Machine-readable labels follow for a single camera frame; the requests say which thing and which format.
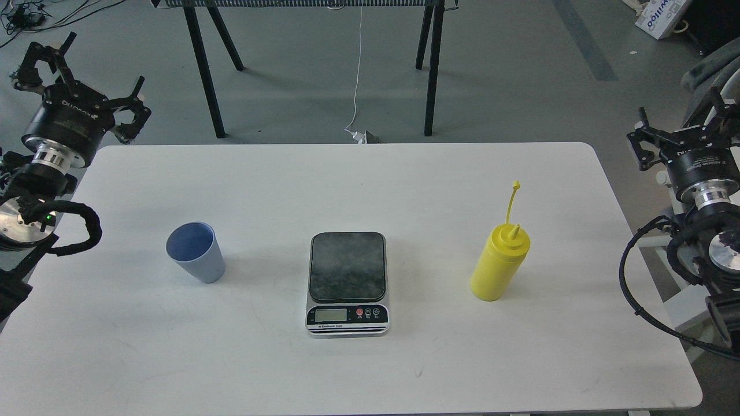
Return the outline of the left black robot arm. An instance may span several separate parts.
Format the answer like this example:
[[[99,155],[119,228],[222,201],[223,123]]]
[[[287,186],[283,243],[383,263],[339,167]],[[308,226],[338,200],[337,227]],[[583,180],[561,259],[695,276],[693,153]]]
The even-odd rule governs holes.
[[[122,144],[133,142],[151,115],[139,96],[143,77],[122,98],[75,79],[65,60],[75,39],[72,32],[60,47],[32,42],[11,74],[15,89],[37,93],[42,102],[21,138],[29,155],[2,154],[2,251],[26,252],[1,272],[3,320],[27,300],[32,287],[25,278],[40,259],[85,252],[102,238],[98,214],[64,200],[77,187],[69,171],[90,166],[108,132]]]

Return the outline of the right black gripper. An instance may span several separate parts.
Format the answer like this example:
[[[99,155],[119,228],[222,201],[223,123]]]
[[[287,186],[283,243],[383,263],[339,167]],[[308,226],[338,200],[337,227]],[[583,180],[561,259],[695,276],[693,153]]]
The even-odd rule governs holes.
[[[637,168],[645,172],[664,164],[675,197],[682,203],[694,200],[693,189],[701,183],[719,183],[729,195],[738,191],[739,171],[731,149],[738,145],[738,98],[709,87],[691,107],[691,150],[676,157],[664,154],[674,147],[674,133],[650,126],[644,106],[627,140]]]

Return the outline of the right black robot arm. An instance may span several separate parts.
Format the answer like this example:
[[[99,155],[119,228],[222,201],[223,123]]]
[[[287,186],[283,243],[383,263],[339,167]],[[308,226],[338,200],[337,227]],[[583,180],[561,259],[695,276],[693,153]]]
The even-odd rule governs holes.
[[[662,164],[674,200],[683,209],[660,215],[639,228],[619,261],[619,286],[634,314],[693,347],[738,361],[738,164],[732,148],[738,147],[738,105],[718,88],[709,92],[715,113],[705,124],[674,132],[651,126],[644,108],[627,140],[640,171]],[[706,310],[723,345],[700,341],[669,328],[648,313],[632,295],[626,281],[627,256],[648,232],[669,235],[665,253],[669,268],[691,286],[708,290]]]

